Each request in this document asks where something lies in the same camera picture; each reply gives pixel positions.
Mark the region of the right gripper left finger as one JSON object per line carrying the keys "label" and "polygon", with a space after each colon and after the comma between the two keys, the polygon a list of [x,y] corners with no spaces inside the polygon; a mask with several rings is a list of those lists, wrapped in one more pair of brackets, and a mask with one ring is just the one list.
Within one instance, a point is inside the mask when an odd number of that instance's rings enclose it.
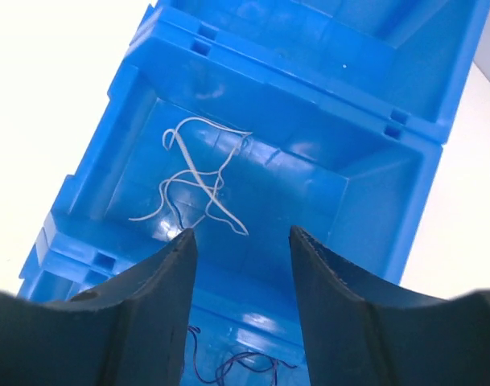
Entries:
{"label": "right gripper left finger", "polygon": [[194,232],[67,301],[0,291],[0,385],[177,385],[197,266]]}

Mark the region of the blue three-compartment bin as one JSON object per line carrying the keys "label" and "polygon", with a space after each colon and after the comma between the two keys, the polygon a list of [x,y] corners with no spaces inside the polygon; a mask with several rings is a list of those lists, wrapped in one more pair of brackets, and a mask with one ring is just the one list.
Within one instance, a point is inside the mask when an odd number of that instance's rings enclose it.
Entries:
{"label": "blue three-compartment bin", "polygon": [[153,1],[19,296],[69,299],[186,228],[182,382],[309,382],[289,233],[399,282],[488,1]]}

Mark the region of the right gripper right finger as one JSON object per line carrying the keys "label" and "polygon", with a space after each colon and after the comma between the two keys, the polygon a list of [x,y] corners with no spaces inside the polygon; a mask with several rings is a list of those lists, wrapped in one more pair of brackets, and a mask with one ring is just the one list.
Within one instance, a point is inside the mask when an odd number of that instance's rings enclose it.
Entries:
{"label": "right gripper right finger", "polygon": [[290,230],[313,385],[490,385],[490,289],[451,300],[394,285]]}

